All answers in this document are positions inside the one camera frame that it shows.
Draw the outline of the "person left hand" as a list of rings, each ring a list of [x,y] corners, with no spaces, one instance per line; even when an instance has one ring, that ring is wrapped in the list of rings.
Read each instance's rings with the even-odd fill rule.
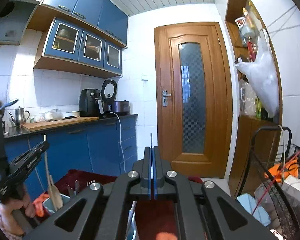
[[[8,239],[22,239],[24,231],[12,215],[14,210],[20,210],[22,207],[27,217],[35,217],[36,208],[27,192],[23,200],[10,198],[5,204],[0,203],[0,229]]]

